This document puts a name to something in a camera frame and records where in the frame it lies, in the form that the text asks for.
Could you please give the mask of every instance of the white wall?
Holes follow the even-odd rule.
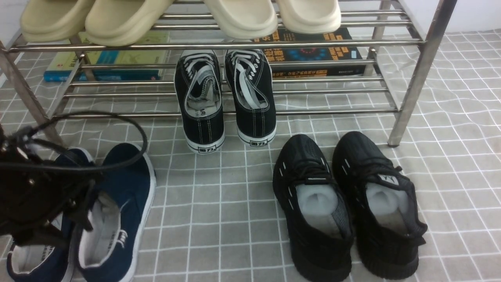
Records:
[[[28,0],[0,0],[0,40],[9,41],[19,28],[19,18]],[[414,14],[417,24],[427,31],[439,0],[404,0]],[[341,2],[343,10],[377,9],[376,1]],[[173,12],[207,11],[203,6],[175,5]],[[448,32],[501,29],[501,0],[459,0],[448,26]],[[354,35],[371,34],[370,29],[352,29]],[[388,29],[388,34],[405,34],[404,29]]]

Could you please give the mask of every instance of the canvas sneaker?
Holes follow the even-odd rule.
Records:
[[[79,158],[81,165],[93,165],[92,157],[85,149],[69,149]],[[59,156],[55,165],[75,166],[65,156]],[[7,256],[7,272],[15,282],[70,282],[73,277],[74,247],[72,239],[74,223],[60,214],[52,225],[62,232],[64,240],[70,242],[69,248],[49,245],[19,246],[14,242]]]
[[[220,69],[214,51],[186,50],[177,62],[174,87],[189,148],[199,154],[224,142]]]
[[[273,172],[294,266],[313,282],[343,281],[351,271],[351,220],[343,194],[320,148],[306,135],[291,137]]]
[[[413,275],[427,230],[418,219],[414,184],[356,131],[337,144],[332,170],[355,212],[358,252],[365,267],[386,279]]]
[[[238,136],[252,147],[275,137],[277,112],[272,69],[261,50],[233,50],[224,59],[225,77],[233,92]]]
[[[136,145],[118,144],[103,165],[127,161],[139,151]],[[155,187],[155,171],[147,155],[130,166],[105,172],[104,180],[96,184],[99,195],[88,214],[93,230],[78,230],[77,235],[77,267],[86,281],[133,279]]]

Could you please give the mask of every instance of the shoe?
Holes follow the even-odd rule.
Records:
[[[343,281],[351,271],[351,220],[320,148],[291,137],[273,169],[273,191],[284,210],[294,266],[313,282]]]
[[[322,34],[341,26],[338,0],[277,0],[284,26],[297,33]]]
[[[186,50],[177,62],[174,88],[186,141],[195,153],[213,153],[224,142],[220,78],[214,51]]]
[[[129,160],[140,147],[122,143],[107,154],[103,165]],[[93,230],[78,230],[77,267],[86,281],[130,282],[148,217],[156,178],[147,155],[134,164],[105,172],[96,184],[100,191],[89,211]]]
[[[277,13],[270,0],[203,0],[219,28],[237,39],[254,39],[272,34],[278,27]]]
[[[96,0],[85,20],[87,39],[104,46],[139,41],[174,0]]]
[[[69,149],[76,154],[83,165],[93,165],[92,157],[85,149]],[[55,165],[74,166],[65,156],[59,156]],[[63,238],[70,241],[69,248],[48,245],[18,246],[14,242],[7,256],[7,272],[15,282],[70,282],[73,277],[74,241],[73,223],[60,214],[52,225],[61,230]]]
[[[251,147],[268,145],[277,130],[272,69],[261,50],[228,51],[225,77],[233,92],[238,136]]]
[[[77,35],[94,0],[30,0],[21,15],[21,30],[28,42],[55,42]]]
[[[356,131],[339,140],[332,171],[355,212],[358,252],[365,267],[386,279],[413,275],[428,228],[417,216],[414,184]]]

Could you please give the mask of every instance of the metal rack bar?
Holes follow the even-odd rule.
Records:
[[[349,61],[315,61],[315,62],[270,62],[272,69],[280,67],[332,67],[332,66],[359,66],[375,64],[375,60],[349,60]],[[175,64],[151,64],[151,65],[84,65],[82,69],[175,69]]]
[[[423,45],[419,54],[416,68],[414,69],[409,87],[400,107],[401,110],[388,140],[388,145],[391,147],[400,145],[456,3],[457,0],[440,0],[438,2],[437,12],[433,17],[430,30],[426,36],[426,44]]]
[[[342,17],[370,17],[370,16],[404,16],[406,12],[403,9],[397,10],[366,10],[366,11],[341,11]],[[214,16],[210,13],[206,14],[163,14],[161,20],[214,20]]]
[[[280,83],[312,83],[312,82],[374,82],[381,81],[381,76],[372,77],[311,77],[311,78],[276,78],[273,84]],[[173,81],[76,81],[70,84],[73,87],[98,87],[98,86],[174,86]]]
[[[28,85],[22,73],[19,71],[16,64],[14,63],[14,59],[8,53],[8,51],[6,50],[5,46],[2,44],[1,41],[0,41],[0,69],[5,74],[7,79],[12,83],[13,88],[18,93],[19,98],[25,104],[26,108],[32,115],[33,119],[38,124],[43,124],[49,121],[49,117],[45,113],[44,108],[42,107],[42,105],[40,105],[40,102],[38,102],[37,98],[35,97],[35,94],[33,94],[33,91],[31,90],[30,86]],[[56,128],[53,125],[48,126],[44,130],[44,133],[47,139],[51,140],[52,142],[60,145],[63,144],[63,140],[61,139],[58,132],[56,131]]]
[[[366,1],[366,0],[340,0],[340,1]],[[69,99],[78,98],[151,98],[151,97],[166,97],[175,98],[176,93],[170,91],[164,92],[146,92],[146,93],[94,93],[94,94],[81,94],[74,93],[77,87],[96,87],[96,86],[173,86],[172,81],[75,81],[82,72],[88,73],[87,77],[92,79],[93,70],[103,69],[173,69],[174,64],[148,64],[148,65],[89,65],[86,60],[85,52],[89,51],[106,51],[106,50],[232,50],[232,49],[274,49],[274,48],[329,48],[329,47],[366,47],[369,48],[369,54],[365,60],[350,60],[350,61],[314,61],[314,62],[272,62],[273,69],[280,69],[282,67],[326,67],[326,66],[358,66],[366,65],[366,72],[364,76],[360,77],[313,77],[313,78],[293,78],[284,79],[276,78],[274,84],[281,83],[330,83],[330,82],[379,82],[381,87],[360,87],[348,89],[322,89],[322,90],[276,90],[275,95],[352,95],[352,94],[365,94],[365,93],[381,93],[385,95],[389,107],[360,107],[360,108],[336,108],[336,109],[305,109],[305,110],[280,110],[277,115],[320,115],[320,114],[354,114],[354,113],[393,113],[396,116],[396,122],[393,131],[388,140],[389,146],[399,145],[402,135],[405,132],[412,111],[416,105],[419,94],[422,90],[424,81],[430,70],[434,56],[440,44],[440,41],[445,32],[445,28],[449,22],[452,11],[456,5],[457,0],[439,0],[437,11],[434,20],[430,26],[426,40],[423,39],[423,32],[415,25],[414,17],[408,7],[401,3],[400,0],[376,0],[380,1],[379,10],[366,10],[366,11],[347,11],[342,12],[343,17],[376,17],[376,19],[350,19],[344,21],[342,26],[355,28],[355,27],[374,27],[374,33],[371,39],[356,39],[356,40],[339,40],[331,42],[217,42],[217,43],[169,43],[169,44],[150,44],[150,45],[131,45],[123,47],[105,47],[98,45],[86,45],[76,39],[72,39],[72,44],[34,44],[28,45],[19,34],[11,43],[8,48],[1,45],[0,42],[0,68],[7,75],[8,79],[14,85],[19,96],[27,106],[28,110],[35,118],[37,123],[43,123],[48,120],[47,114],[42,109],[36,100],[33,92],[28,87],[25,79],[22,77],[20,71],[14,64],[15,56],[20,52],[76,52],[79,57],[74,70],[70,74],[68,81],[64,87],[58,91],[55,101],[55,106],[50,110],[50,116],[60,115]],[[174,4],[203,4],[201,0],[177,0]],[[158,30],[216,30],[219,29],[214,23],[206,24],[193,24],[186,22],[186,20],[204,20],[213,21],[213,16],[210,14],[164,14],[160,20],[168,21],[181,21],[180,24],[158,23],[152,29]],[[411,39],[383,39],[385,27],[405,27]],[[417,46],[421,51],[418,59],[416,69],[412,76],[411,82],[407,89],[404,100],[398,107],[395,98],[391,93],[391,89],[386,84],[385,77],[381,72],[377,63],[377,53],[381,46]],[[223,93],[224,96],[231,96],[228,91]],[[178,112],[147,112],[147,113],[122,113],[123,115],[131,118],[161,118],[161,117],[180,117]],[[235,115],[235,112],[225,112],[225,115]],[[79,115],[73,117],[74,119],[80,118],[107,118],[108,116],[102,115]],[[46,136],[49,140],[57,143],[62,143],[61,138],[53,127],[46,129]]]
[[[326,110],[278,110],[277,115],[319,115],[319,114],[353,114],[353,113],[391,113],[396,112],[397,109],[391,107],[385,108],[339,108],[339,109],[326,109]],[[180,118],[181,113],[178,112],[151,112],[151,113],[117,113],[128,118]],[[236,115],[234,111],[227,111],[223,113],[226,116]],[[70,119],[83,119],[83,118],[109,118],[107,115],[101,114],[79,114],[72,116]]]
[[[328,48],[328,47],[372,47],[372,46],[413,46],[421,45],[418,39],[382,39],[382,40],[339,40],[329,42],[270,42],[270,43],[245,43],[245,42],[218,42],[218,43],[169,43],[145,44],[122,47],[106,47],[100,45],[20,45],[12,47],[9,52],[75,52],[75,51],[110,51],[110,50],[239,50],[239,49],[276,49],[276,48]]]
[[[388,21],[388,20],[375,20],[375,21],[359,21],[359,22],[343,22],[341,23],[341,27],[343,28],[364,28],[364,27],[400,27],[400,26],[410,26],[412,22],[410,20],[396,20],[396,21]],[[284,24],[279,23],[279,28],[285,27]],[[151,28],[152,30],[219,30],[219,26],[217,24],[154,24]]]

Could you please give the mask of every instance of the white shoelace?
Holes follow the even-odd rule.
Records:
[[[194,70],[193,67],[195,66],[196,63],[199,62],[204,62],[207,65],[201,67],[199,70]],[[206,94],[204,96],[201,96],[199,98],[195,98],[191,95],[191,91],[195,85],[195,83],[198,81],[198,79],[204,74],[206,71],[211,71],[212,73],[214,72],[214,63],[211,60],[210,55],[208,54],[195,54],[191,56],[187,56],[184,59],[184,68],[186,69],[186,72],[188,73],[189,78],[191,79],[191,84],[188,88],[188,97],[193,100],[200,100],[200,99],[207,99],[210,97],[206,97]]]
[[[253,57],[256,58],[256,63],[251,62]],[[241,97],[245,99],[251,109],[260,109],[266,106],[266,104],[262,104],[258,100],[255,90],[249,86],[249,83],[252,82],[256,76],[259,68],[259,62],[259,55],[255,51],[239,50],[238,53],[233,53],[232,63],[235,66],[235,69],[239,71],[239,74],[235,71],[233,79],[235,81],[238,79],[241,88],[241,91],[238,92],[241,94]],[[250,67],[250,73],[248,76],[245,75],[246,69],[242,64]]]

